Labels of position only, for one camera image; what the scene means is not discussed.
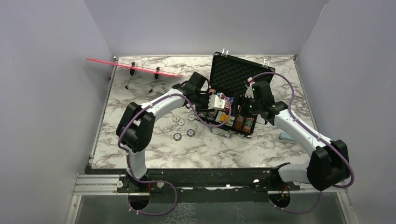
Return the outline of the blue yellow card deck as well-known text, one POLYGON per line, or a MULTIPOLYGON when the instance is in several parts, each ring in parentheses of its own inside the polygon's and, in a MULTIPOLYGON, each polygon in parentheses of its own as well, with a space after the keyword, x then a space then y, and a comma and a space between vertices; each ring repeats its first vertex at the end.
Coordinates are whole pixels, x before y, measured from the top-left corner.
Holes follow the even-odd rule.
MULTIPOLYGON (((216 119, 215 119, 216 122, 222 123, 222 122, 220 121, 220 116, 221 116, 222 114, 226 114, 226 113, 224 113, 224 112, 218 112, 218 113, 217 113, 216 119)), ((235 121, 235 117, 234 117, 234 116, 228 116, 228 118, 229 118, 229 120, 227 121, 226 125, 227 125, 227 126, 233 126, 234 121, 235 121)))

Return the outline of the white one poker chip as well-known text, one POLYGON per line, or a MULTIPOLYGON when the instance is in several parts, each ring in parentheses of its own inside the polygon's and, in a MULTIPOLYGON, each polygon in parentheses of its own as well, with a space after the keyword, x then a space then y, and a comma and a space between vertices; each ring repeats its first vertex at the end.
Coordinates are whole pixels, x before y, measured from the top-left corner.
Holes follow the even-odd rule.
POLYGON ((178 124, 179 126, 184 126, 184 125, 185 125, 185 121, 184 121, 183 119, 181 119, 181 120, 179 120, 179 121, 177 122, 177 124, 178 124))
POLYGON ((196 118, 195 115, 189 114, 189 115, 187 116, 187 119, 188 119, 189 121, 195 121, 197 118, 196 118))
POLYGON ((174 116, 174 117, 172 117, 172 121, 175 122, 175 123, 177 123, 179 120, 181 120, 181 117, 180 117, 180 116, 174 116))

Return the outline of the orange big blind button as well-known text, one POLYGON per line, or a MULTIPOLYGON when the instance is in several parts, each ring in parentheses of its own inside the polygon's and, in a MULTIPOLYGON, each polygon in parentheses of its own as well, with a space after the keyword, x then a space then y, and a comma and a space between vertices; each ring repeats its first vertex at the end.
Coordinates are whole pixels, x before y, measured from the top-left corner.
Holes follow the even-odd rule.
POLYGON ((227 122, 228 120, 229 120, 228 115, 222 114, 222 115, 220 116, 220 121, 221 121, 221 122, 227 122))

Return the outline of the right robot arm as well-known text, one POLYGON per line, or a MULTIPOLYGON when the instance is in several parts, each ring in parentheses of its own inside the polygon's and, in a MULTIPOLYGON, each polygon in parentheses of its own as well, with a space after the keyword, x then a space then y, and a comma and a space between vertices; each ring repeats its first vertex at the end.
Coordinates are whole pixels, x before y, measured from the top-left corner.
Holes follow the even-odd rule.
POLYGON ((309 156, 307 164, 285 163, 271 170, 269 183, 281 190, 289 182, 312 185, 323 191, 352 179, 346 143, 331 140, 303 122, 283 101, 275 101, 269 83, 258 82, 247 88, 245 95, 236 94, 233 109, 243 117, 259 115, 271 125, 288 134, 309 156))

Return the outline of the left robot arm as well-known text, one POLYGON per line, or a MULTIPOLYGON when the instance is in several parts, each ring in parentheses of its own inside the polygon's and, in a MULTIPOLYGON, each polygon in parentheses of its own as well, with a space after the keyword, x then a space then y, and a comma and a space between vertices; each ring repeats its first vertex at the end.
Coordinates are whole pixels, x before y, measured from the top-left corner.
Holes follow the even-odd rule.
POLYGON ((126 107, 116 128, 117 146, 126 153, 129 186, 134 191, 142 191, 147 185, 145 148, 152 139, 155 123, 183 106, 189 105, 194 111, 197 106, 207 105, 208 91, 202 87, 208 83, 206 77, 194 72, 187 81, 173 85, 156 99, 143 104, 132 102, 126 107))

